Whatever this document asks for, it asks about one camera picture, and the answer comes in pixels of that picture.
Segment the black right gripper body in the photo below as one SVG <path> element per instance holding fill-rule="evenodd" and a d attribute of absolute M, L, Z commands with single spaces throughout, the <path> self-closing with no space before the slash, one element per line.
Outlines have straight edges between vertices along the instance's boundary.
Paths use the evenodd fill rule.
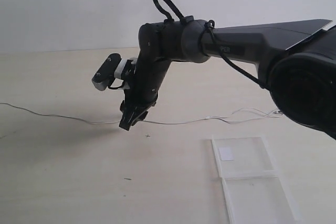
<path fill-rule="evenodd" d="M 155 54 L 140 52 L 130 89 L 125 92 L 124 116 L 140 114 L 156 104 L 160 86 L 171 65 L 171 60 Z"/>

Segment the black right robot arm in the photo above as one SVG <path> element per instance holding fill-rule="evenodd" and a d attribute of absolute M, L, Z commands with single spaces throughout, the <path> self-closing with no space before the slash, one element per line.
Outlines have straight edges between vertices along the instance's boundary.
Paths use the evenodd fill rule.
<path fill-rule="evenodd" d="M 210 57 L 269 91 L 292 121 L 335 137 L 335 28 L 327 19 L 215 28 L 214 22 L 147 23 L 139 29 L 140 53 L 120 106 L 128 130 L 155 105 L 174 61 Z"/>

